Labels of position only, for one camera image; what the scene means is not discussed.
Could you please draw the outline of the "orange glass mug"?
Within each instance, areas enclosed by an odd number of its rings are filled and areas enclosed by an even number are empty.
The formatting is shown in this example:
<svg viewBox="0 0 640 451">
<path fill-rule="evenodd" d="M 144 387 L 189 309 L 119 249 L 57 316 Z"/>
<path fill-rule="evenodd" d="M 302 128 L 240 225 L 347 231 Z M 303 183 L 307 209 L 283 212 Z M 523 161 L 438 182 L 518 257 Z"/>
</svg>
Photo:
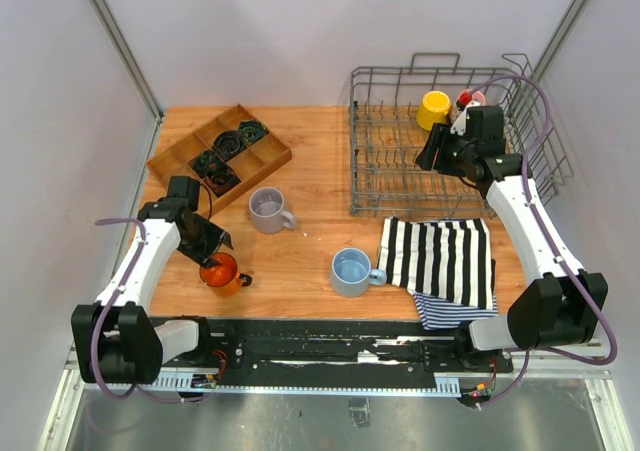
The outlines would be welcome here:
<svg viewBox="0 0 640 451">
<path fill-rule="evenodd" d="M 228 253 L 216 253 L 213 259 L 217 264 L 199 269 L 199 277 L 217 296 L 231 297 L 242 288 L 249 287 L 253 283 L 253 278 L 246 273 L 239 271 L 236 259 Z"/>
</svg>

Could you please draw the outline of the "lilac grey mug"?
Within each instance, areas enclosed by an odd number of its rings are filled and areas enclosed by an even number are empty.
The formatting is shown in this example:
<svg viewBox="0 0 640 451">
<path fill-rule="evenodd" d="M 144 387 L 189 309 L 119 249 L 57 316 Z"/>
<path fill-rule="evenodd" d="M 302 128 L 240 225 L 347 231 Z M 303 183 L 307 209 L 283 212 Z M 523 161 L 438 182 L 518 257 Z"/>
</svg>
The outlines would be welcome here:
<svg viewBox="0 0 640 451">
<path fill-rule="evenodd" d="M 297 229 L 296 217 L 288 210 L 284 195 L 276 188 L 257 189 L 249 199 L 249 213 L 254 228 L 263 234 Z"/>
</svg>

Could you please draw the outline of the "yellow enamel mug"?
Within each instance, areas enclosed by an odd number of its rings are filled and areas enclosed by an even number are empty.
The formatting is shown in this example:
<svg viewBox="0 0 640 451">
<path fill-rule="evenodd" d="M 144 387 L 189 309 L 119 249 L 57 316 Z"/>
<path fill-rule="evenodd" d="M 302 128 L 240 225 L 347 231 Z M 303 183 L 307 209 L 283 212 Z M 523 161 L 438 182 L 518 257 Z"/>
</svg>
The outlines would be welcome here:
<svg viewBox="0 0 640 451">
<path fill-rule="evenodd" d="M 435 124 L 446 124 L 451 110 L 451 100 L 447 94 L 432 90 L 421 101 L 416 121 L 424 130 L 430 131 Z"/>
</svg>

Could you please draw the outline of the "pink ghost pattern mug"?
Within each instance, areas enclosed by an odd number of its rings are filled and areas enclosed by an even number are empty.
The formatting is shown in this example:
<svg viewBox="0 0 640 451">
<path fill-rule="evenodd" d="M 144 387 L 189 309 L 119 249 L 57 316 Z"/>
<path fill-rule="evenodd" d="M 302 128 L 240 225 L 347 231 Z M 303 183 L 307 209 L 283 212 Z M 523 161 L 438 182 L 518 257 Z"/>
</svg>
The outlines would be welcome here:
<svg viewBox="0 0 640 451">
<path fill-rule="evenodd" d="M 462 114 L 464 109 L 469 105 L 481 105 L 485 106 L 487 103 L 486 96 L 481 91 L 471 93 L 470 89 L 465 89 L 460 92 L 452 104 L 449 111 L 449 121 L 453 124 L 458 117 Z"/>
</svg>

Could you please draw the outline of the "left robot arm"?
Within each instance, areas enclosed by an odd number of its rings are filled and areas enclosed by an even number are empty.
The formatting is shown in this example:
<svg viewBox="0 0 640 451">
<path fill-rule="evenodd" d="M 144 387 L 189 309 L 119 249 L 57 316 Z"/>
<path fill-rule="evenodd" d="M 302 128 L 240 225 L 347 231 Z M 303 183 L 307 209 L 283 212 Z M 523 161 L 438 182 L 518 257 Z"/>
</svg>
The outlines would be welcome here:
<svg viewBox="0 0 640 451">
<path fill-rule="evenodd" d="M 154 325 L 150 304 L 169 258 L 176 252 L 204 269 L 231 244 L 228 232 L 199 215 L 200 183 L 174 176 L 166 196 L 146 203 L 131 219 L 134 239 L 118 270 L 91 304 L 71 316 L 83 380 L 107 391 L 112 384 L 149 385 L 169 361 L 207 364 L 214 342 L 206 318 L 180 316 Z"/>
</svg>

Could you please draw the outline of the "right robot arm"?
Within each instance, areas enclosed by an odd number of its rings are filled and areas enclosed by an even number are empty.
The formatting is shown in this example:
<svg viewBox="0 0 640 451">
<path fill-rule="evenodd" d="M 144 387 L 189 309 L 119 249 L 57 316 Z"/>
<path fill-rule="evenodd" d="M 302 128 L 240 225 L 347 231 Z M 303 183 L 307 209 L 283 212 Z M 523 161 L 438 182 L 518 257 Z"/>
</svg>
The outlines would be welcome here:
<svg viewBox="0 0 640 451">
<path fill-rule="evenodd" d="M 517 251 L 526 288 L 507 313 L 463 325 L 455 363 L 474 371 L 489 351 L 542 349 L 563 354 L 604 324 L 608 285 L 567 249 L 540 202 L 528 156 L 508 151 L 499 106 L 469 104 L 453 125 L 433 125 L 415 159 L 423 170 L 468 179 L 496 212 Z"/>
</svg>

